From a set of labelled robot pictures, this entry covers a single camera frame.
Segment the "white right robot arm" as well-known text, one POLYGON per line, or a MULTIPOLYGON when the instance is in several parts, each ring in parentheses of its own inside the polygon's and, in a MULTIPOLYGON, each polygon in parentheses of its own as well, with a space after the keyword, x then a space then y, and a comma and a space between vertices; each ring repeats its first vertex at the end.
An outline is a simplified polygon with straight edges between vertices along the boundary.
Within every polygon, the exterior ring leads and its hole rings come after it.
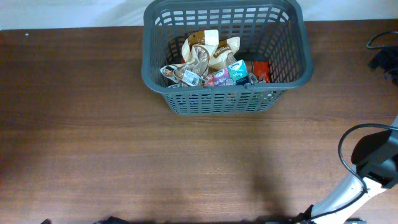
POLYGON ((391 125, 365 123, 347 130, 338 143, 338 157, 348 175, 321 202, 311 205, 294 223, 351 223, 367 201, 397 185, 397 120, 391 125), (355 145, 351 167, 343 157, 343 142, 352 132, 377 128, 355 145))

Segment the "red biscuit packet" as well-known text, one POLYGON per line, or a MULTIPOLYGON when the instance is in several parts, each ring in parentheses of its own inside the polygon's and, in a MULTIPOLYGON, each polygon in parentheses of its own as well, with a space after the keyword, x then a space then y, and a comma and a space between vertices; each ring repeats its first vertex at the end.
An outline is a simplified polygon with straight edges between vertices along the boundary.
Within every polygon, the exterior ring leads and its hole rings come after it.
POLYGON ((253 64, 253 74, 256 76, 259 82, 270 83, 271 82, 271 69, 269 62, 258 62, 255 61, 253 64))

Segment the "Kleenex tissue multipack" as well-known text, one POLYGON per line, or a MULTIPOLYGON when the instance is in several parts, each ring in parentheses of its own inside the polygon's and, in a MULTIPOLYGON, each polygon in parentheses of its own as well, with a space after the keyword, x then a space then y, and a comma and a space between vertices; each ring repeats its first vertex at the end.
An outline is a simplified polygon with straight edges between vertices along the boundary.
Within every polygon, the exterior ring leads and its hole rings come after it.
POLYGON ((258 80, 249 72, 243 60, 234 62, 221 70, 207 67, 201 70, 198 64, 183 63, 166 65, 160 69, 161 74, 174 82, 170 88, 187 86, 235 86, 254 84, 258 80))

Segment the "beige snack wrapper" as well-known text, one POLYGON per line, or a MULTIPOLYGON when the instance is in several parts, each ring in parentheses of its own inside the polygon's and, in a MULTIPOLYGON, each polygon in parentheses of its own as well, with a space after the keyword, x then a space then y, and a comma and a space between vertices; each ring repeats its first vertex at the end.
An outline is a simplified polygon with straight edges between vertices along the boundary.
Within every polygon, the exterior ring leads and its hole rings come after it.
POLYGON ((218 30, 194 32, 185 40, 181 49, 184 63, 166 65, 160 69, 160 72, 175 83, 200 86, 208 75, 210 60, 218 45, 218 30))

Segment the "beige snack bag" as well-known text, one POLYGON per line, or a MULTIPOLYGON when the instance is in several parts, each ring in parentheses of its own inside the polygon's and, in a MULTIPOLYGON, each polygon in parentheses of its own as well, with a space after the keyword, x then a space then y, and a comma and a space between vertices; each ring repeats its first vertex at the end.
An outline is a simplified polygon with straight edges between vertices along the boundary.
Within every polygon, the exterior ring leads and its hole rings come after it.
POLYGON ((221 70, 235 63, 234 54, 239 50, 240 42, 240 37, 231 37, 220 41, 210 60, 210 67, 215 70, 221 70))

